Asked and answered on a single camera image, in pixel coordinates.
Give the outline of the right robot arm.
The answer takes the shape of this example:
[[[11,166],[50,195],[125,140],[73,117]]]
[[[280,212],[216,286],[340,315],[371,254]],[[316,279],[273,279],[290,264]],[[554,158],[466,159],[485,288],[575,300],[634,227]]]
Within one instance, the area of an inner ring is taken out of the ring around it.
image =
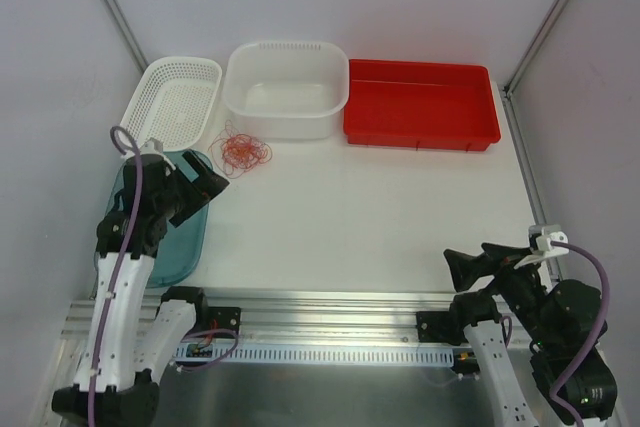
[[[485,243],[478,256],[444,251],[457,292],[448,326],[476,355],[489,349],[484,329],[501,324],[495,299],[501,297],[529,335],[530,363],[536,387],[567,426],[587,419],[608,420],[617,400],[615,377],[597,350],[605,333],[610,285],[601,262],[561,236],[545,235],[536,247]],[[565,279],[552,289],[540,280],[540,264],[569,252],[587,259],[601,285]]]

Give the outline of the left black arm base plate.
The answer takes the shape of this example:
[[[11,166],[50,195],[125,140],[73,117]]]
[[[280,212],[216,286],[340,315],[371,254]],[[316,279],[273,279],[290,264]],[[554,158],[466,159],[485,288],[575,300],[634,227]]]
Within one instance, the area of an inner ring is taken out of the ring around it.
[[[209,326],[215,339],[232,339],[232,333],[239,334],[242,309],[239,307],[210,307]]]

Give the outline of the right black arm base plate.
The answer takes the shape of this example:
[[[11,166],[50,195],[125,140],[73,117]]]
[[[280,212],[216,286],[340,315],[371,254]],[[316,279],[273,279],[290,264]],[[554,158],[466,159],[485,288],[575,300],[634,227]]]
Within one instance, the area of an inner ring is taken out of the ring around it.
[[[418,311],[415,317],[420,343],[460,346],[466,342],[462,329],[449,311]]]

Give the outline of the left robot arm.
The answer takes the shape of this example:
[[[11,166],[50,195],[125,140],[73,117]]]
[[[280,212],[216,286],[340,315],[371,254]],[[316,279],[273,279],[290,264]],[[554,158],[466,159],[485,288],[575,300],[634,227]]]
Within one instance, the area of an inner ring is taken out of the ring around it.
[[[149,279],[169,230],[204,218],[228,186],[200,152],[127,159],[112,200],[96,229],[98,272],[87,347],[72,384],[56,390],[52,410],[79,426],[149,426],[158,410],[160,382],[186,336],[203,334],[210,312],[202,289],[170,287],[153,325],[137,338]]]

